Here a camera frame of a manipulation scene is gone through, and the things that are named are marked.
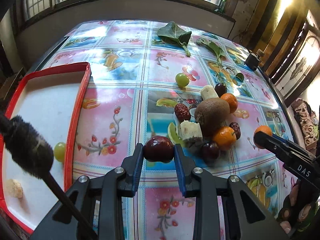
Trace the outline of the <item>person right hand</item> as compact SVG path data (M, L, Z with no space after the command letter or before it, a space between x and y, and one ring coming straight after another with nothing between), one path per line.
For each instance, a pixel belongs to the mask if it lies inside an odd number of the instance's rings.
M276 221L290 238L300 239L312 224L318 211L319 191L307 182L298 180L283 201Z

